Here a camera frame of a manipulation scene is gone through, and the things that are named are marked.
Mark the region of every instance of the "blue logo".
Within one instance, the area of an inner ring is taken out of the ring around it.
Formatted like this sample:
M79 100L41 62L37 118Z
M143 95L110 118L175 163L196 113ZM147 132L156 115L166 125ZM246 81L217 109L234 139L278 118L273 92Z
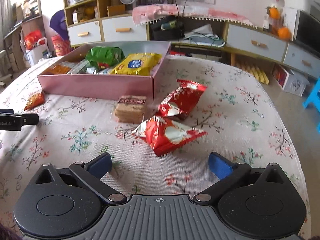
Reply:
M128 68L138 68L141 67L142 61L140 59L135 59L129 62Z

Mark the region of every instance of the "tablecloth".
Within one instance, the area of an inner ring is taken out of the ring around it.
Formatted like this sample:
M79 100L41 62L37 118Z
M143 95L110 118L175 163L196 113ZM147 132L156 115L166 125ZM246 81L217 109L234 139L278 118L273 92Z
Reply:
M279 163L307 207L300 233L308 239L311 221L305 178L288 132L262 86L252 75L229 65L168 57L159 73L163 77L159 98L177 88L176 79L208 86L184 121L208 135L157 158L144 141L131 134L136 125L110 118L115 101L46 95L43 105L28 112L39 114L38 125L24 126L19 132L0 132L0 222L18 231L13 206L44 163L66 168L107 151L113 169L102 181L125 195L193 197L218 181L207 167L209 153L216 151L233 162L243 161L253 167ZM0 94L0 108L22 113L28 95L41 88L37 74L57 59L40 62L17 78Z

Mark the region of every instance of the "bottle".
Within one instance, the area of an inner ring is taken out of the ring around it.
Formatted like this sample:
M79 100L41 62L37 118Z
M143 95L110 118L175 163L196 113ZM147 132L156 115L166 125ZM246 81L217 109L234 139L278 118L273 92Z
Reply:
M269 25L270 25L270 22L269 22L269 15L266 14L264 16L264 20L263 20L263 30L265 32L269 32Z

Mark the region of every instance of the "chair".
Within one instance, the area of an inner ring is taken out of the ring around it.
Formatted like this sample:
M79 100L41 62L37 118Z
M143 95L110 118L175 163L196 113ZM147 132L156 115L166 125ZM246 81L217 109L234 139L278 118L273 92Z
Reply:
M304 108L307 108L308 104L313 103L317 110L320 112L320 78L318 79L316 85L314 86L313 90L311 91L309 97L306 101L302 103ZM320 133L320 123L317 126L317 130Z
M11 64L10 64L10 60L9 60L9 58L8 58L7 52L6 52L5 50L0 51L0 73L1 73L1 76L0 76L0 86L2 86L2 87L4 87L4 88L5 88L7 85L6 85L3 81L6 80L6 79L8 79L8 78L13 79L13 75L12 75L12 74L5 75L3 69L10 69L10 68L11 68Z

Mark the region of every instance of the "red snack package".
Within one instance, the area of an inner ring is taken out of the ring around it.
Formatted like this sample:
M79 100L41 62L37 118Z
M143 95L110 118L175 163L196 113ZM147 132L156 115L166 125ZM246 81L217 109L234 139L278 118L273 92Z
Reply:
M36 106L42 105L44 103L44 93L43 91L34 93L28 98L28 102L24 111L31 110Z
M189 80L177 79L177 82L179 87L161 102L157 115L185 120L207 87Z
M157 157L207 134L203 130L191 128L157 115L144 121L132 133L143 138L151 146Z

